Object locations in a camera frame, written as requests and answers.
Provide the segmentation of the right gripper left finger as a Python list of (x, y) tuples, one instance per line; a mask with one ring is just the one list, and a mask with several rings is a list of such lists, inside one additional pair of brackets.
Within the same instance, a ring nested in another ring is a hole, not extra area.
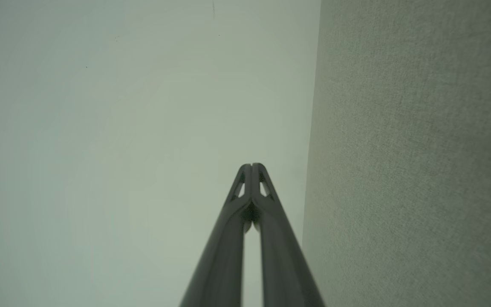
[(182, 307), (242, 305), (243, 239), (251, 202), (251, 165), (238, 169), (180, 303)]

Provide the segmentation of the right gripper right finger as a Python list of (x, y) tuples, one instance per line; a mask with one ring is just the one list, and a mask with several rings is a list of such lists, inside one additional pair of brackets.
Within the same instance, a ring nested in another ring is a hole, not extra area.
[(292, 226), (261, 163), (252, 165), (252, 201), (259, 213), (265, 307), (324, 307)]

